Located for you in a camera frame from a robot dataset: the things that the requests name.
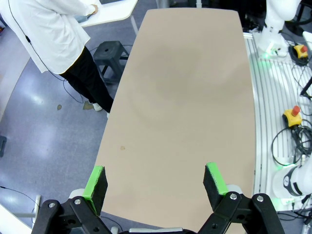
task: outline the person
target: person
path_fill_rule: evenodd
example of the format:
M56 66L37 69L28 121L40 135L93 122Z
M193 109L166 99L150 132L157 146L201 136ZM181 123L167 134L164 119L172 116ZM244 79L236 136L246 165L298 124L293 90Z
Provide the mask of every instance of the person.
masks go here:
M88 34L74 16L96 14L82 0L0 0L0 13L43 73L59 74L94 109L108 115L113 99L85 44Z

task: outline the white shoe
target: white shoe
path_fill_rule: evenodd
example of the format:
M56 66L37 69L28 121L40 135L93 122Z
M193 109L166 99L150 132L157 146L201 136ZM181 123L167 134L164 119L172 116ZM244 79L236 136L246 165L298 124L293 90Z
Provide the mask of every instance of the white shoe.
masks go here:
M98 105L97 103L93 103L93 108L94 108L94 110L95 111L101 111L103 108L100 106L100 105Z

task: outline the red button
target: red button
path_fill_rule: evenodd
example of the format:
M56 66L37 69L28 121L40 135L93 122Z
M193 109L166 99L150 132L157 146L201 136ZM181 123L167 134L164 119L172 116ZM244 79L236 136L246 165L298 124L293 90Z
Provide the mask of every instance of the red button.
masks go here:
M294 106L292 110L292 116L297 116L300 112L300 107L299 106Z
M308 48L306 45L302 46L301 50L300 50L302 53L304 52L307 52L308 51Z

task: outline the hand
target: hand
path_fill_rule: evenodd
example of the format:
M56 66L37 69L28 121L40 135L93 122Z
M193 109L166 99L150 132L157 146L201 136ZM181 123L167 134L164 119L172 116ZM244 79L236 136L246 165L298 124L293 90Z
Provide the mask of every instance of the hand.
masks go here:
M95 8L95 11L92 13L92 15L94 15L94 14L96 14L97 12L98 12L98 6L97 5L95 5L95 4L92 4L93 6L94 6L94 8Z

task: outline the black pants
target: black pants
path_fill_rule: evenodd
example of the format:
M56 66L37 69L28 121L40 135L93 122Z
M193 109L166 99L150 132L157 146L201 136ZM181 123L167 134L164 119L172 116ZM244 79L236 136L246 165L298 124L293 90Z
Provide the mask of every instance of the black pants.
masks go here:
M89 99L90 103L97 103L110 113L114 100L109 95L92 55L86 47L76 62L60 76L68 80L68 83L78 93Z

